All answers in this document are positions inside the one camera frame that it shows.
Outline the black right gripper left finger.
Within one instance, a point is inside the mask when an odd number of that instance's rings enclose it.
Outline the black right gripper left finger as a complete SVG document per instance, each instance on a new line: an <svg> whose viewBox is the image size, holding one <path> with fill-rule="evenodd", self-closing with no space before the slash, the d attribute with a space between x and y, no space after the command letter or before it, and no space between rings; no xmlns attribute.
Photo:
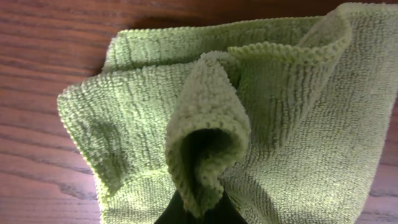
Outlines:
<svg viewBox="0 0 398 224"><path fill-rule="evenodd" d="M154 224L198 224L189 211L184 209L184 203L178 190L175 191L167 208L163 211Z"/></svg>

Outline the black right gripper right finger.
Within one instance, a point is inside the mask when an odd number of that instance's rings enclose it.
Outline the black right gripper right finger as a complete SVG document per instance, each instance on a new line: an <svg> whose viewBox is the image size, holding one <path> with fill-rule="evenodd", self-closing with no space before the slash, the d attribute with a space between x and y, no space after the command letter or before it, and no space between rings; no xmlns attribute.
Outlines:
<svg viewBox="0 0 398 224"><path fill-rule="evenodd" d="M234 208L232 201L225 191L215 207L206 211L204 217L200 218L200 220L202 224L248 224Z"/></svg>

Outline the light green microfiber cloth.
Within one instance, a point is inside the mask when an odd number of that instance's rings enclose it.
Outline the light green microfiber cloth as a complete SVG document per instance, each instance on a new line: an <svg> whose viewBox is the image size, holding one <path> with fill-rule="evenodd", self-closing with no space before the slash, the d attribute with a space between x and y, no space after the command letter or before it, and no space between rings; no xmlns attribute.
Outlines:
<svg viewBox="0 0 398 224"><path fill-rule="evenodd" d="M355 223L397 94L397 5L123 30L58 96L101 223L196 219L225 191L247 223Z"/></svg>

